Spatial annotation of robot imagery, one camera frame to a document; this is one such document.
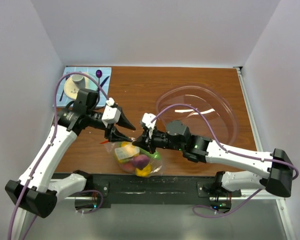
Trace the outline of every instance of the gray floor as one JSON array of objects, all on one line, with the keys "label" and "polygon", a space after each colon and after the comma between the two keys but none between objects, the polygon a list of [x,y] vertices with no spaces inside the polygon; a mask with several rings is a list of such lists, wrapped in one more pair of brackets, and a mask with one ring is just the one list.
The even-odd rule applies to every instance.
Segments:
[{"label": "gray floor", "polygon": [[37,218],[26,239],[284,240],[286,236],[275,200],[251,200],[218,219],[198,217],[189,205],[123,204],[81,217],[75,214],[74,200],[64,200],[48,218]]}]

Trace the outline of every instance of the purple onion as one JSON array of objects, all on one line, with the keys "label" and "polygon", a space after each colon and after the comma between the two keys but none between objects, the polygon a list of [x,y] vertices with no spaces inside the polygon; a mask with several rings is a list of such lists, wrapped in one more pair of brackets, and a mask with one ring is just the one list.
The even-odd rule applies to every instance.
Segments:
[{"label": "purple onion", "polygon": [[102,77],[102,71],[100,69],[98,69],[96,72],[95,72],[95,75],[98,79],[100,79]]},{"label": "purple onion", "polygon": [[141,154],[132,159],[132,164],[136,168],[143,170],[150,163],[150,158],[147,155]]}]

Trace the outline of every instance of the label on bag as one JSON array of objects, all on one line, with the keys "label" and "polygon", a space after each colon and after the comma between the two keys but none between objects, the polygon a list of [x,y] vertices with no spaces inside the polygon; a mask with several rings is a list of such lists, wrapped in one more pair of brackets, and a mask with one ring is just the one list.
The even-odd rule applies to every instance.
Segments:
[{"label": "label on bag", "polygon": [[131,158],[134,155],[140,153],[140,149],[130,144],[123,147],[118,147],[114,150],[114,152],[117,158],[119,160],[122,160],[129,157]]}]

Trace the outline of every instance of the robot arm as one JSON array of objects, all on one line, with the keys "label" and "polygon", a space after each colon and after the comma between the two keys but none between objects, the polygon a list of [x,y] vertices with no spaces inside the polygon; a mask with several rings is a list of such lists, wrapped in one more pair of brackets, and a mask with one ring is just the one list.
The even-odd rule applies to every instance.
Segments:
[{"label": "robot arm", "polygon": [[180,121],[172,121],[166,125],[166,132],[156,129],[155,116],[146,113],[141,125],[143,134],[132,144],[151,153],[155,149],[171,149],[182,151],[183,157],[192,162],[214,163],[234,166],[243,169],[243,172],[218,172],[215,182],[205,186],[210,194],[219,196],[240,189],[266,189],[271,194],[290,197],[292,188],[293,169],[279,163],[267,160],[279,160],[291,164],[287,154],[280,149],[274,152],[249,151],[237,147],[221,144],[208,137],[190,133],[187,126]]},{"label": "robot arm", "polygon": [[[110,98],[107,101],[104,113],[93,111],[98,98],[98,92],[82,89],[78,92],[73,108],[63,108],[58,113],[57,133],[53,144],[50,146],[35,173],[30,179],[20,207],[42,218],[47,217],[54,209],[56,203],[64,198],[82,190],[93,189],[92,175],[82,171],[75,171],[69,177],[50,183],[52,175],[62,159],[64,153],[76,140],[80,132],[86,127],[94,127],[104,130],[104,137],[110,142],[130,141],[131,139],[120,133],[114,124],[134,129],[135,127],[127,120],[122,108]],[[54,126],[28,169],[20,176],[18,181],[10,180],[5,190],[15,204],[21,190],[34,165],[37,163],[46,146],[50,144]]]}]

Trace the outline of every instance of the light blue placemat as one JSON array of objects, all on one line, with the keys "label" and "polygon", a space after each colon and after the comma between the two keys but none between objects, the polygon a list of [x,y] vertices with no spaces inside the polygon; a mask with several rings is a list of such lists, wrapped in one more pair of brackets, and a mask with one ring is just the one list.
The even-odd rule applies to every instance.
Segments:
[{"label": "light blue placemat", "polygon": [[[110,80],[111,80],[111,72],[112,72],[112,68],[109,68],[109,67],[89,67],[89,66],[67,66],[65,67],[64,69],[64,72],[63,74],[66,74],[66,73],[69,73],[69,72],[83,72],[83,73],[88,73],[90,74],[92,77],[94,77],[94,79],[96,81],[98,81],[98,78],[96,77],[95,75],[95,72],[97,70],[101,70],[102,71],[102,77],[100,78],[100,83],[102,83],[102,81],[109,76],[108,80],[106,81],[106,83],[103,85],[103,90],[108,93],[109,92],[109,84],[110,84]],[[60,86],[59,86],[59,89],[57,91],[57,94],[56,94],[56,106],[57,107],[65,107],[68,102],[72,101],[73,99],[69,98],[65,93],[62,93],[63,92],[63,88],[64,88],[64,84],[65,84],[65,79],[60,83]],[[101,107],[101,106],[105,106],[105,96],[100,93],[100,102],[99,104],[97,105],[97,107]]]}]

